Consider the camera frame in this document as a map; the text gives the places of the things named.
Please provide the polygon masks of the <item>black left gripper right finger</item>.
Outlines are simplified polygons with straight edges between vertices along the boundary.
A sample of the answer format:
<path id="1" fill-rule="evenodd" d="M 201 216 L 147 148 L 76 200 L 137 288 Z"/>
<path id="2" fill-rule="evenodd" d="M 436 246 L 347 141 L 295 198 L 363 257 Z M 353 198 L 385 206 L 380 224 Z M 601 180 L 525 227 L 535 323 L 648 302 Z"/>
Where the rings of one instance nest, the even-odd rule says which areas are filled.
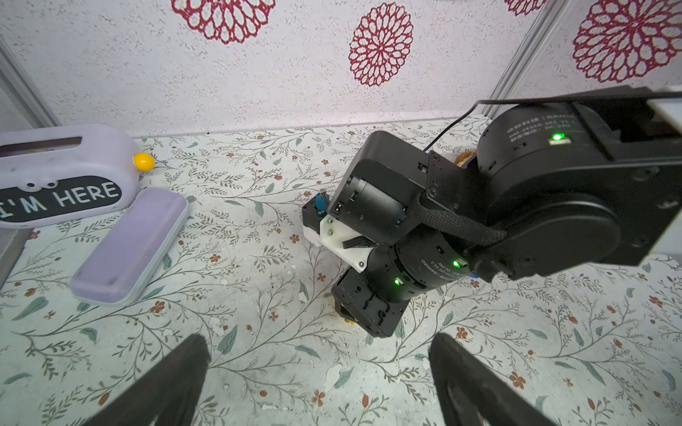
<path id="1" fill-rule="evenodd" d="M 450 335 L 434 336 L 429 361 L 444 424 L 552 424 Z"/>

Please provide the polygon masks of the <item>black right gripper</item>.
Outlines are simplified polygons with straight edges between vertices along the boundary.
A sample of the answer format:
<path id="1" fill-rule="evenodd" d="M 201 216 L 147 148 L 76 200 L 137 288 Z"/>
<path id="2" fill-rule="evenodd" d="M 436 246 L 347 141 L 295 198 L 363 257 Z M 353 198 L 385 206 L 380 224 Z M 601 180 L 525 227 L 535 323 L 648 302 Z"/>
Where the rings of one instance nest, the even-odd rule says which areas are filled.
<path id="1" fill-rule="evenodd" d="M 408 307 L 408 301 L 391 303 L 380 299 L 370 288 L 366 274 L 351 267 L 333 284 L 331 294 L 340 316 L 376 338 L 392 337 Z"/>

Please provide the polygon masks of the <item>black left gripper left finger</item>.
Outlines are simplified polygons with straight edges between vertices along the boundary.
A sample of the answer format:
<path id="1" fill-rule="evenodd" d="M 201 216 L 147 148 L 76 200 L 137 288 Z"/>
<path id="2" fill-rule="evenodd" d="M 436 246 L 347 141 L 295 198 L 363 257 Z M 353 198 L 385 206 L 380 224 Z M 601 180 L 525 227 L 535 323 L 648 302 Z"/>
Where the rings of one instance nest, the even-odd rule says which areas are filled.
<path id="1" fill-rule="evenodd" d="M 204 337 L 190 335 L 87 425 L 190 425 L 211 360 Z"/>

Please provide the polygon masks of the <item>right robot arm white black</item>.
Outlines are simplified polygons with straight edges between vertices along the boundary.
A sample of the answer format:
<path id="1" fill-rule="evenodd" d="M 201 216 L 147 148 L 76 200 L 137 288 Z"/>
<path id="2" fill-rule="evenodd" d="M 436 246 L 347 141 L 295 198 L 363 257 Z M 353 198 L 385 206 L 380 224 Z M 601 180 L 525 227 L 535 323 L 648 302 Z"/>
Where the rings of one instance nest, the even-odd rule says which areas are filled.
<path id="1" fill-rule="evenodd" d="M 328 220 L 369 248 L 333 286 L 339 315 L 390 337 L 412 298 L 461 277 L 637 266 L 681 250 L 681 94 L 620 86 L 512 100 L 456 165 L 368 136 Z"/>

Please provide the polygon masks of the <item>purple pencil case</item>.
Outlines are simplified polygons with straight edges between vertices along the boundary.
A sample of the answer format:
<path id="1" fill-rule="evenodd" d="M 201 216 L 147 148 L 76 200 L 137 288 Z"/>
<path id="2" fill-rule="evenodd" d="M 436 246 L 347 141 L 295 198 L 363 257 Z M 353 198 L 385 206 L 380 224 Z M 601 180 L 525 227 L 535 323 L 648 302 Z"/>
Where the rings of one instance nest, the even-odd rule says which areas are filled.
<path id="1" fill-rule="evenodd" d="M 189 202 L 159 188 L 140 191 L 72 277 L 74 297 L 92 305 L 138 300 L 189 217 Z"/>

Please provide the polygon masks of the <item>brown plush teddy bear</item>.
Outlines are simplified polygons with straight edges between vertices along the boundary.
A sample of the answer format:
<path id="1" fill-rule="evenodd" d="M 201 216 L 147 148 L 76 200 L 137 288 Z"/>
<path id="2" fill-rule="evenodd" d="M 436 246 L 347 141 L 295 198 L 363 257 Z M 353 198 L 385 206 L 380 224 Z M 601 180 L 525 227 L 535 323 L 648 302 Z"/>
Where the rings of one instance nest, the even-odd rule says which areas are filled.
<path id="1" fill-rule="evenodd" d="M 465 168 L 467 163 L 469 163 L 469 161 L 472 161 L 472 159 L 475 156 L 476 156 L 475 151 L 466 151 L 466 152 L 461 153 L 455 160 L 456 166 L 458 166 L 460 168 Z"/>

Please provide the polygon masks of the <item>purple toy radio clock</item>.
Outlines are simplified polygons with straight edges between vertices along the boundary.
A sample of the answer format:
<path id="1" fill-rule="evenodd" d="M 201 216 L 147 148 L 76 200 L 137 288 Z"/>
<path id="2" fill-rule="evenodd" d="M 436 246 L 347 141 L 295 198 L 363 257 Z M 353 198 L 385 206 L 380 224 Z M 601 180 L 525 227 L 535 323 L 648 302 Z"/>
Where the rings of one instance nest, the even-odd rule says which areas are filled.
<path id="1" fill-rule="evenodd" d="M 59 126 L 1 135 L 1 227 L 30 229 L 128 207 L 156 160 L 118 129 Z"/>

